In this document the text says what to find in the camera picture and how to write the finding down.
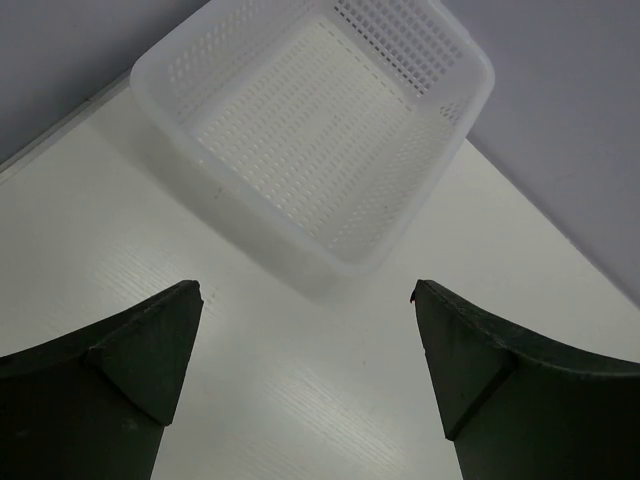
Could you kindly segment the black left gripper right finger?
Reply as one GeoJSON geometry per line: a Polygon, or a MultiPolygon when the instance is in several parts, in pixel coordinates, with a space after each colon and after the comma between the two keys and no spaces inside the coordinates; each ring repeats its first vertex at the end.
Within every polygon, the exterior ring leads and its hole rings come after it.
{"type": "Polygon", "coordinates": [[[411,296],[466,479],[635,479],[639,367],[542,336],[432,280],[411,296]]]}

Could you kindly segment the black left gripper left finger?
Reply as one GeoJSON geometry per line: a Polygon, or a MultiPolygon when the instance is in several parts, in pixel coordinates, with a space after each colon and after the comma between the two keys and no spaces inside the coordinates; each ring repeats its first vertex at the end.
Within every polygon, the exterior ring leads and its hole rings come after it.
{"type": "Polygon", "coordinates": [[[203,305],[199,283],[183,280],[2,357],[2,478],[150,478],[203,305]]]}

